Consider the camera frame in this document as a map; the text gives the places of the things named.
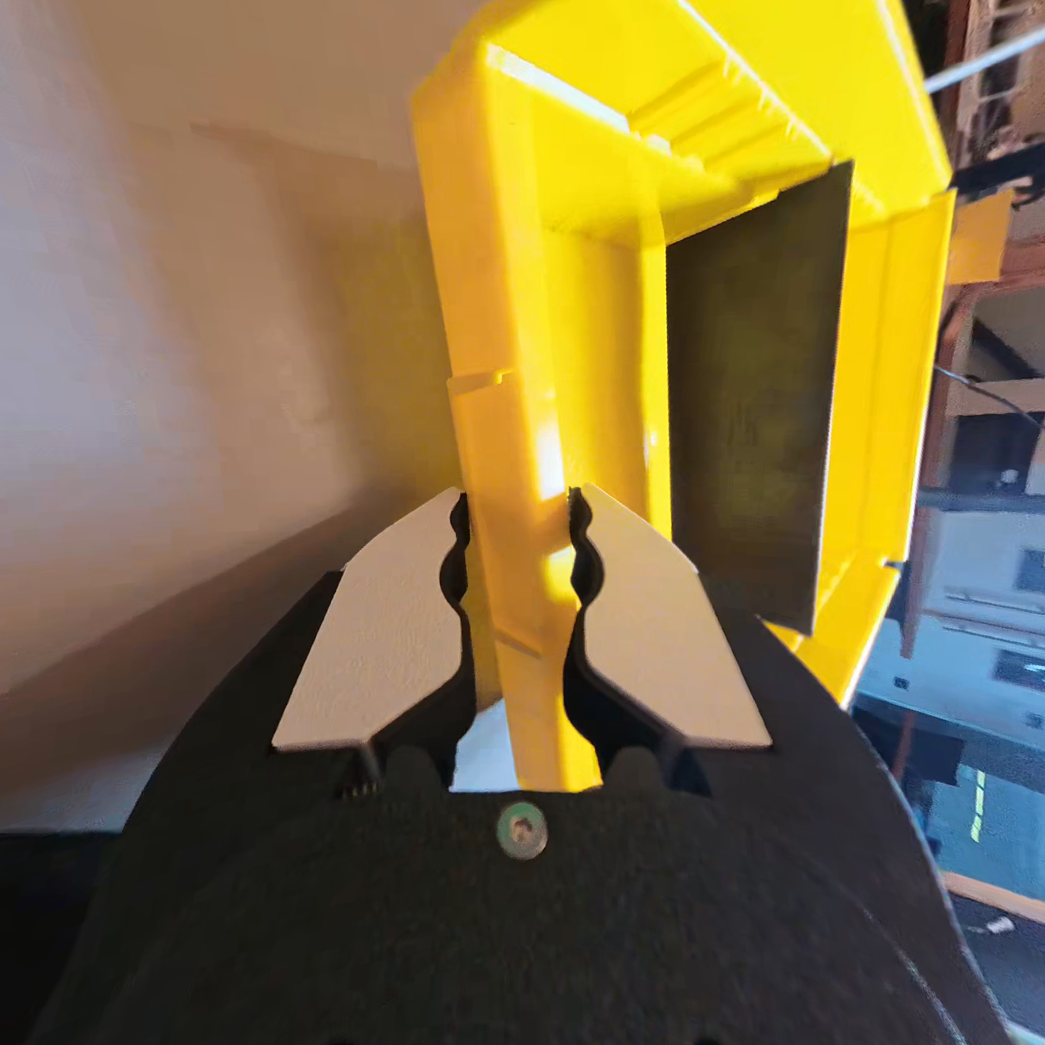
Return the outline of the yellow cardboard tray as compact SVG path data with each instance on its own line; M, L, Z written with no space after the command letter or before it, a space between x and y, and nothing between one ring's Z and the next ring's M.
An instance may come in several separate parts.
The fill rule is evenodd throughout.
M1011 234L1011 189L975 202L961 202L955 210L946 272L947 286L996 283Z

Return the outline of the yellow plastic bin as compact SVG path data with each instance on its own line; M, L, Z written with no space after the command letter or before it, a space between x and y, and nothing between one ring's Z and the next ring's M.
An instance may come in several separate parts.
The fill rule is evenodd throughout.
M413 99L452 426L518 776L567 724L568 488L670 534L668 243L855 163L813 634L846 709L907 558L954 213L901 2L494 2Z

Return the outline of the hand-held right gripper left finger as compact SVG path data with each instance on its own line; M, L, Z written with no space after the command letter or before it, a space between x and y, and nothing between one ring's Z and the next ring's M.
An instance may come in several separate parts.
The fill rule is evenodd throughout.
M466 494L449 488L342 570L273 736L276 751L456 754L475 720Z

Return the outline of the black bin divider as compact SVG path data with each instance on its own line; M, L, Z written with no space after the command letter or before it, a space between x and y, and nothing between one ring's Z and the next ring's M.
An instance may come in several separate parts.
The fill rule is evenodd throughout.
M714 600L813 634L852 161L666 251L673 542Z

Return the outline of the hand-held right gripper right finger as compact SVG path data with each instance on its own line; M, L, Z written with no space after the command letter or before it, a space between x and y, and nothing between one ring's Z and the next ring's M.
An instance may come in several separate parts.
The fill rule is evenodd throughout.
M568 491L568 536L580 606L564 709L595 753L769 749L769 730L686 554L593 484Z

